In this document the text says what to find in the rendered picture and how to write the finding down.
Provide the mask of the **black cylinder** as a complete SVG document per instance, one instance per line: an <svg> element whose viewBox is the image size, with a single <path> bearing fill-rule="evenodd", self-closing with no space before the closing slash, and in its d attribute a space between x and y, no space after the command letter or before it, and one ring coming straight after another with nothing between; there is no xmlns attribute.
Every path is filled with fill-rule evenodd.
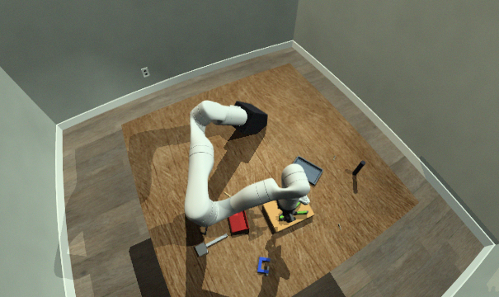
<svg viewBox="0 0 499 297"><path fill-rule="evenodd" d="M352 173L354 176L360 171L360 169L365 165L365 161L361 161L357 168Z"/></svg>

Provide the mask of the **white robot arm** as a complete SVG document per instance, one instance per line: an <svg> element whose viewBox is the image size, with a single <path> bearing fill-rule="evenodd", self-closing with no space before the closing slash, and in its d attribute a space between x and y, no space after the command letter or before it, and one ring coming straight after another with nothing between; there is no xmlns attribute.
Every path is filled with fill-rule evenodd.
<svg viewBox="0 0 499 297"><path fill-rule="evenodd" d="M215 125L244 125L247 113L240 108L202 101L190 113L191 140L184 211L191 222L201 227L209 227L273 200L278 200L279 206L284 210L294 209L299 202L303 205L309 203L307 194L310 192L310 185L303 168L298 164L290 164L283 170L282 188L277 186L274 179L268 178L246 186L226 200L213 202L209 198L208 177L214 166L214 147L204 137L205 127L211 122Z"/></svg>

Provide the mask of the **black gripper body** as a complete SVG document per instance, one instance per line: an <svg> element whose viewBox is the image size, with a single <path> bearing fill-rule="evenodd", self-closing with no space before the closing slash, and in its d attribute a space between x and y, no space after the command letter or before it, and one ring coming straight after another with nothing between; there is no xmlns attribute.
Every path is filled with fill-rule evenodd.
<svg viewBox="0 0 499 297"><path fill-rule="evenodd" d="M282 209L282 208L279 206L278 201L277 201L277 205L278 205L278 208L279 208L281 211L286 212L286 214L287 214L287 215L290 215L290 213L291 213L291 214L293 214L293 210L295 209L295 208L294 208L294 209L292 209L292 210L284 210L284 209Z"/></svg>

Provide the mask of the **light tan wooden slab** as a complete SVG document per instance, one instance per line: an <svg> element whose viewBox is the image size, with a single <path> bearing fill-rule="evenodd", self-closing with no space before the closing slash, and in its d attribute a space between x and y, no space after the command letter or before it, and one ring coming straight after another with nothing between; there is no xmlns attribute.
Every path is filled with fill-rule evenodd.
<svg viewBox="0 0 499 297"><path fill-rule="evenodd" d="M306 219L309 219L314 216L314 213L309 205L303 205L300 203L300 205L294 210L294 211L306 211L308 210L307 214L294 214L293 216L296 218L295 221L291 223L287 223L286 221L282 221L279 219L280 215L282 214L283 211L280 209L277 209L277 201L273 200L271 202L263 204L263 208L267 214L268 219L271 222L271 225L273 229L275 230L275 233L279 233L280 231L283 231L289 227L292 227Z"/></svg>

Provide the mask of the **red open tray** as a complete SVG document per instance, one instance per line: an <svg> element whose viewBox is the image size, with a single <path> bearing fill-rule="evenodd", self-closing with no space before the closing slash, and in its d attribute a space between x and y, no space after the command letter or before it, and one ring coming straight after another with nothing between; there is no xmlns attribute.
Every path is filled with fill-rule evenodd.
<svg viewBox="0 0 499 297"><path fill-rule="evenodd" d="M244 212L245 210L243 212L239 212L237 214L230 216L229 221L231 220L230 224L232 224L231 228L233 228L232 229L233 233L249 230L246 212L245 213Z"/></svg>

